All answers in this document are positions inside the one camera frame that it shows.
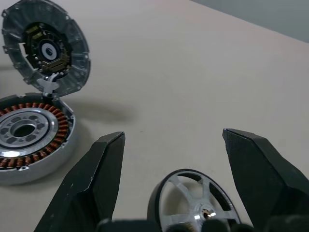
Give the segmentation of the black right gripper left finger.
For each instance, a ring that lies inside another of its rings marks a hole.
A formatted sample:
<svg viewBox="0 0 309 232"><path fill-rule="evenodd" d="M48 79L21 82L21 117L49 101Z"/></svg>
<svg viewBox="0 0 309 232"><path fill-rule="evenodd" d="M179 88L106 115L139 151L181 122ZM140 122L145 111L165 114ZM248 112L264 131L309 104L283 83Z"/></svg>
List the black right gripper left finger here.
<svg viewBox="0 0 309 232"><path fill-rule="evenodd" d="M95 232L111 219L125 147L123 131L104 135L64 177L34 232Z"/></svg>

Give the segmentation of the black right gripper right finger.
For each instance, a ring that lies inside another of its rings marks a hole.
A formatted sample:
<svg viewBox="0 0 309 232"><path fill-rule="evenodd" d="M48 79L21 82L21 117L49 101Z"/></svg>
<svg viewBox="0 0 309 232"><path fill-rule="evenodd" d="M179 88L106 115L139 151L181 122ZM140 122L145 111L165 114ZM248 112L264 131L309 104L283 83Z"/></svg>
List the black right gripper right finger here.
<svg viewBox="0 0 309 232"><path fill-rule="evenodd" d="M309 179L268 139L224 129L234 183L255 229L309 229Z"/></svg>

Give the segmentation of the silver motor stator housing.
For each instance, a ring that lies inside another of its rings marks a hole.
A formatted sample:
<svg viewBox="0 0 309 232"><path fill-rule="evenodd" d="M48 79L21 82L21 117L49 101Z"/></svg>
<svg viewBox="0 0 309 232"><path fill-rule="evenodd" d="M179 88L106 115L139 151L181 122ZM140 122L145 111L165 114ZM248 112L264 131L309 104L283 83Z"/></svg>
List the silver motor stator housing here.
<svg viewBox="0 0 309 232"><path fill-rule="evenodd" d="M62 166L76 146L76 117L37 93L0 99L0 186L25 184Z"/></svg>

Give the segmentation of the black silver spoked rotor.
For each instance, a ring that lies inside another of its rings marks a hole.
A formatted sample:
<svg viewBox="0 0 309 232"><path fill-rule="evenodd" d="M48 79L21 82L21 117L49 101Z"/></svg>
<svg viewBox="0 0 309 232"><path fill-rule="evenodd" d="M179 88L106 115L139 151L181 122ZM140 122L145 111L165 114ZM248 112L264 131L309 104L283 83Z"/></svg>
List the black silver spoked rotor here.
<svg viewBox="0 0 309 232"><path fill-rule="evenodd" d="M193 169L168 174L154 188L148 203L148 220L161 232L181 225L185 232L202 232L205 222L221 221L230 230L241 222L227 193L209 176Z"/></svg>

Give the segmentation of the silver motor housing part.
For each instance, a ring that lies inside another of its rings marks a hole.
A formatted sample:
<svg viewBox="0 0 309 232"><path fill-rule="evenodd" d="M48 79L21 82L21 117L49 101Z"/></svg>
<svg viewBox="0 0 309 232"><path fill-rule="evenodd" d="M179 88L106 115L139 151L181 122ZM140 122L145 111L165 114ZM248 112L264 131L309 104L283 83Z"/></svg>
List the silver motor housing part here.
<svg viewBox="0 0 309 232"><path fill-rule="evenodd" d="M20 0L2 11L3 50L28 85L59 98L87 82L89 47L79 25L51 0Z"/></svg>

